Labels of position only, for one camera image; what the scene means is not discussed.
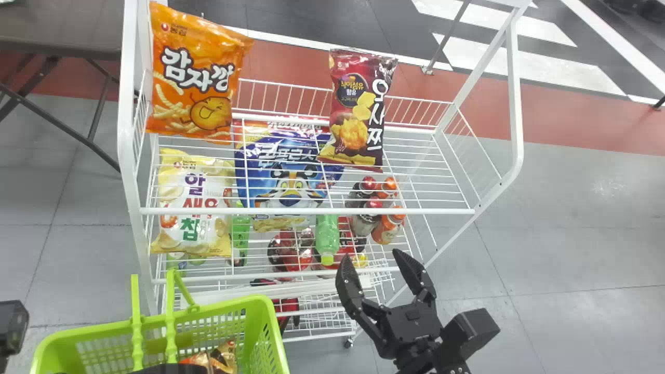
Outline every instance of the bottle cap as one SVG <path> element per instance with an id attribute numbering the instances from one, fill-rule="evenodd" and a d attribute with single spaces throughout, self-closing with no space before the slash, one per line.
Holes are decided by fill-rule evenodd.
<path id="1" fill-rule="evenodd" d="M 371 176 L 366 176 L 360 182 L 360 187 L 363 190 L 371 191 L 376 189 L 376 180 Z"/>
<path id="2" fill-rule="evenodd" d="M 402 207 L 399 206 L 399 205 L 395 205 L 393 208 L 402 209 Z M 404 221 L 405 218 L 406 218 L 406 214 L 404 214 L 404 213 L 395 213 L 395 214 L 390 215 L 390 219 L 393 222 L 401 222 L 401 221 Z"/>
<path id="3" fill-rule="evenodd" d="M 381 203 L 381 199 L 377 198 L 376 196 L 372 196 L 365 203 L 365 208 L 382 208 L 382 207 L 383 204 Z"/>
<path id="4" fill-rule="evenodd" d="M 395 178 L 391 176 L 387 177 L 383 182 L 383 189 L 389 192 L 397 191 L 397 182 L 395 181 Z"/>
<path id="5" fill-rule="evenodd" d="M 334 256 L 332 254 L 321 255 L 321 265 L 331 266 L 334 263 Z"/>

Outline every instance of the cartoon potato character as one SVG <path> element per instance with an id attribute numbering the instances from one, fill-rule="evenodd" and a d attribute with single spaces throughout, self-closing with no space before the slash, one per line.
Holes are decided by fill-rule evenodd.
<path id="1" fill-rule="evenodd" d="M 190 118 L 196 126 L 204 130 L 231 126 L 231 101 L 220 96 L 198 101 L 190 109 Z"/>

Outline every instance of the green bottle cap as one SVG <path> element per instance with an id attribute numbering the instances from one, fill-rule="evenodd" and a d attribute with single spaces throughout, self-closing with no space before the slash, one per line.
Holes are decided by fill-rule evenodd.
<path id="1" fill-rule="evenodd" d="M 334 262 L 334 256 L 332 254 L 322 254 L 321 255 L 321 264 L 324 266 L 330 266 Z"/>

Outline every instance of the basket handle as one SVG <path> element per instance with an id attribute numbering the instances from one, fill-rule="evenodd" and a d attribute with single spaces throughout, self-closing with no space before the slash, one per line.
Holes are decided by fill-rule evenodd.
<path id="1" fill-rule="evenodd" d="M 141 332 L 141 305 L 138 293 L 138 275 L 132 274 L 132 358 L 134 371 L 143 370 L 143 333 Z"/>
<path id="2" fill-rule="evenodd" d="M 194 303 L 192 295 L 185 287 L 185 283 L 182 281 L 182 276 L 180 272 L 177 272 L 175 268 L 170 268 L 166 272 L 166 362 L 167 363 L 176 363 L 176 352 L 178 351 L 178 346 L 176 346 L 176 318 L 173 316 L 174 301 L 176 298 L 176 288 L 175 285 L 178 285 L 182 297 L 185 298 L 187 304 L 187 312 L 195 312 L 200 309 L 199 305 Z"/>

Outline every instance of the snack bag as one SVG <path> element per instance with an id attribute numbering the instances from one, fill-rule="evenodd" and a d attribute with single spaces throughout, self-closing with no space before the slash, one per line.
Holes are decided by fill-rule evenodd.
<path id="1" fill-rule="evenodd" d="M 160 149 L 157 175 L 161 207 L 216 208 L 227 204 L 233 186 L 233 164 L 180 150 Z M 226 215 L 160 216 L 160 233 L 150 245 L 154 254 L 185 252 L 231 257 L 231 220 Z"/>
<path id="2" fill-rule="evenodd" d="M 384 97 L 397 59 L 333 49 L 330 66 L 332 137 L 318 159 L 382 172 Z"/>
<path id="3" fill-rule="evenodd" d="M 316 160 L 319 145 L 330 138 L 327 128 L 292 124 L 288 120 L 239 120 L 234 124 L 235 179 L 245 207 L 282 208 L 285 212 L 291 208 L 315 208 L 323 203 L 327 191 L 344 171 L 344 166 L 335 165 L 321 170 Z M 256 232 L 301 228 L 309 225 L 306 217 L 256 215 L 253 226 Z"/>
<path id="4" fill-rule="evenodd" d="M 146 131 L 231 139 L 231 99 L 253 40 L 193 15 L 150 2 L 152 114 Z"/>
<path id="5" fill-rule="evenodd" d="M 180 363 L 201 365 L 209 374 L 237 374 L 238 363 L 235 357 L 235 341 L 227 340 L 210 352 L 199 352 L 183 359 Z"/>

